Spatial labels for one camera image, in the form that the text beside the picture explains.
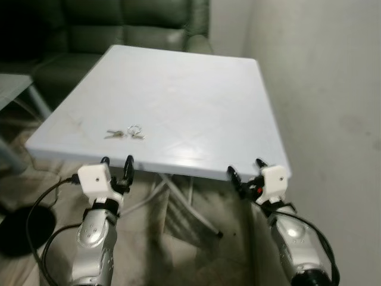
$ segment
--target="black round base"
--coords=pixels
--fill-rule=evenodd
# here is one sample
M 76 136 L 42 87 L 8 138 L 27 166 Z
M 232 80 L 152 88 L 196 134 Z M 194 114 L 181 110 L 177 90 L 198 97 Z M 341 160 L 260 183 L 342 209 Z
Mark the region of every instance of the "black round base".
M 32 253 L 26 238 L 26 219 L 32 207 L 23 207 L 7 215 L 0 224 L 0 253 L 19 257 Z M 37 206 L 29 219 L 29 233 L 35 248 L 42 246 L 52 235 L 56 220 L 53 212 Z

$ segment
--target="table top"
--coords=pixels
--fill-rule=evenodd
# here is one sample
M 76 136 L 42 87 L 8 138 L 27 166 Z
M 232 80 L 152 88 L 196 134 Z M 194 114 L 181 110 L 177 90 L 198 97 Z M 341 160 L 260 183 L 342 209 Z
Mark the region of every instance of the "table top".
M 144 140 L 104 139 L 140 125 Z M 35 157 L 84 163 L 108 156 L 123 167 L 243 180 L 257 157 L 285 166 L 287 156 L 258 64 L 253 59 L 112 46 L 27 141 Z
M 0 110 L 32 84 L 30 76 L 0 73 Z

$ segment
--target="tiled floor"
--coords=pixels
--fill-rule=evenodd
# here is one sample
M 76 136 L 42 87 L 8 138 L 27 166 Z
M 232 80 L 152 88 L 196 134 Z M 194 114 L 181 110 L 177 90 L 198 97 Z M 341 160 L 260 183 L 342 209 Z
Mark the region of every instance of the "tiled floor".
M 27 135 L 24 132 L 20 137 L 15 142 L 24 141 Z M 64 176 L 74 173 L 79 165 L 39 161 L 37 166 L 55 169 Z M 149 195 L 156 179 L 159 180 L 152 173 L 136 172 L 124 208 Z M 174 176 L 173 180 L 186 194 L 188 179 Z M 0 179 L 0 200 L 15 209 L 33 202 L 56 181 L 56 176 L 30 167 L 21 176 Z M 151 203 L 118 220 L 113 286 L 254 284 L 246 205 L 227 183 L 195 178 L 194 186 L 192 205 L 219 227 L 224 237 L 218 239 L 211 234 L 165 189 Z M 79 186 L 62 186 L 60 199 L 54 206 L 57 228 L 80 222 L 88 206 Z M 75 230 L 62 233 L 48 254 L 48 268 L 60 285 L 70 279 L 76 252 L 75 233 Z M 39 280 L 32 257 L 0 256 L 1 285 L 45 285 Z

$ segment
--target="black wire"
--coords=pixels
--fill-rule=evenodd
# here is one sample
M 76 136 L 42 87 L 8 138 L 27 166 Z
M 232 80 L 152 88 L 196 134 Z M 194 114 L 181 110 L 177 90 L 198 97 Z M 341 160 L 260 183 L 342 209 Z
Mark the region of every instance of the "black wire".
M 53 280 L 53 278 L 49 275 L 49 273 L 47 273 L 45 271 L 45 269 L 43 268 L 43 264 L 42 264 L 42 261 L 41 259 L 39 258 L 38 254 L 37 254 L 37 250 L 35 249 L 33 243 L 32 243 L 32 239 L 30 238 L 30 233 L 29 233 L 29 220 L 30 220 L 30 216 L 33 212 L 33 210 L 35 209 L 36 206 L 38 206 L 38 204 L 50 193 L 52 192 L 56 187 L 60 186 L 60 185 L 63 185 L 65 183 L 69 183 L 71 182 L 71 178 L 67 178 L 61 182 L 58 182 L 56 183 L 54 186 L 51 186 L 49 189 L 47 189 L 37 200 L 36 202 L 34 203 L 34 205 L 32 206 L 32 208 L 30 209 L 29 211 L 29 214 L 28 214 L 28 217 L 26 219 L 26 225 L 25 225 L 25 231 L 26 231 L 26 238 L 28 240 L 28 244 L 29 244 L 29 247 L 30 247 L 30 250 L 32 251 L 32 254 L 33 254 L 33 257 L 35 258 L 35 261 L 37 262 L 37 265 L 40 269 L 40 271 L 42 272 L 42 274 L 44 275 L 45 279 L 47 280 L 48 284 L 50 286 L 58 286 L 58 284 Z
M 291 217 L 293 219 L 296 219 L 296 220 L 298 220 L 298 221 L 308 225 L 310 228 L 312 228 L 316 232 L 317 238 L 319 239 L 322 248 L 326 252 L 327 257 L 328 257 L 329 261 L 331 262 L 332 282 L 335 285 L 339 285 L 339 283 L 340 283 L 340 273 L 339 273 L 339 269 L 338 269 L 338 267 L 336 265 L 335 255 L 333 254 L 333 250 L 331 248 L 331 245 L 329 244 L 328 239 L 325 237 L 325 235 L 313 223 L 309 222 L 306 219 L 303 219 L 300 216 L 294 215 L 294 214 L 284 213 L 284 212 L 278 212 L 277 210 L 273 210 L 270 207 L 267 207 L 267 206 L 264 206 L 264 205 L 260 205 L 256 201 L 254 202 L 254 204 L 256 206 L 260 207 L 261 209 L 264 209 L 264 210 L 266 210 L 268 212 L 271 212 L 271 213 L 273 213 L 275 215 L 288 216 L 288 217 Z
M 82 223 L 76 223 L 75 225 L 67 225 L 67 226 L 64 226 L 63 228 L 60 228 L 59 230 L 57 230 L 56 232 L 54 232 L 52 234 L 51 237 L 49 237 L 48 241 L 46 242 L 45 244 L 45 248 L 43 249 L 43 252 L 42 252 L 42 255 L 41 255 L 41 261 L 42 261 L 42 266 L 44 268 L 44 271 L 46 273 L 48 273 L 48 267 L 46 265 L 46 255 L 48 254 L 48 251 L 49 251 L 49 248 L 50 248 L 50 245 L 52 244 L 54 238 L 60 234 L 62 231 L 66 231 L 68 229 L 72 229 L 72 228 L 78 228 Z

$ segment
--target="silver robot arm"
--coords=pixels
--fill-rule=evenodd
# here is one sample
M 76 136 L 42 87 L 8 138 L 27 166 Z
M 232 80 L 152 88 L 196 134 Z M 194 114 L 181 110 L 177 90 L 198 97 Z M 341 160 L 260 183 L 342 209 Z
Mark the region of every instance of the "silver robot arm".
M 78 177 L 92 207 L 83 215 L 77 231 L 77 254 L 70 286 L 110 286 L 114 270 L 113 251 L 117 241 L 116 223 L 123 208 L 123 194 L 133 181 L 133 158 L 128 156 L 123 179 L 111 177 L 110 161 L 82 166 Z
M 227 170 L 241 199 L 261 207 L 267 217 L 271 236 L 279 250 L 280 262 L 291 286 L 336 286 L 339 272 L 329 243 L 311 223 L 296 215 L 292 204 L 283 202 L 288 187 L 286 169 L 267 166 L 257 159 L 260 175 L 242 183 L 238 173 L 230 166 Z M 332 264 L 332 281 L 313 244 L 317 235 Z

